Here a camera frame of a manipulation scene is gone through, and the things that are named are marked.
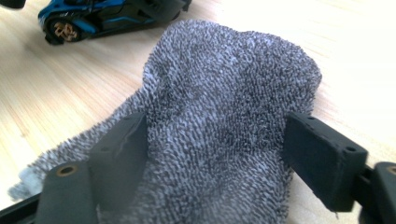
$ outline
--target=light wood surface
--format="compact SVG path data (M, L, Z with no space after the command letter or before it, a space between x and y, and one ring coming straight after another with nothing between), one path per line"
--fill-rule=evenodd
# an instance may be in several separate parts
M42 152L108 117L141 85L142 70L166 25L53 47L37 13L0 7L0 209L7 189ZM216 21L279 35L318 63L323 80L314 116L370 152L396 161L396 4L381 0L193 0L179 20ZM289 223L357 223L327 211L295 177Z

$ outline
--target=toy car tire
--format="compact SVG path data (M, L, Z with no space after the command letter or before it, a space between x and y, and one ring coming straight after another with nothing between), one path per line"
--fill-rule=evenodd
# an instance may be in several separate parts
M77 42L81 40L80 29L68 20L54 19L50 21L49 32L62 42Z

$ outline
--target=speckled knit fabric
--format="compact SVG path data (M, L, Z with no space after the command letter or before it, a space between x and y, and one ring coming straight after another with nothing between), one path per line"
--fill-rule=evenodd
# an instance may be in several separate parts
M39 192L49 169L87 160L117 121L145 111L144 181L128 212L104 213L103 223L285 223L285 116L312 111L320 79L315 62L280 37L177 22L148 58L142 88L109 119L40 156L10 194Z

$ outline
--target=wood grain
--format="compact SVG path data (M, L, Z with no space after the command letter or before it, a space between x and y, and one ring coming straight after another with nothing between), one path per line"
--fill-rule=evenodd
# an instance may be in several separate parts
M141 85L166 25L53 47L37 13L0 7L0 209L7 189L42 152L107 118ZM215 21L279 35L318 63L323 80L314 116L370 151L368 163L396 161L396 14L387 0L194 0L179 20ZM289 223L357 223L327 211L295 176Z

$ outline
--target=blue toy car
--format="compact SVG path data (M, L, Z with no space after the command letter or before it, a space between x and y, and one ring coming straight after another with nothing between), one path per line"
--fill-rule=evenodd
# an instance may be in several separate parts
M38 19L52 45L76 42L149 23L169 22L191 0L51 0Z

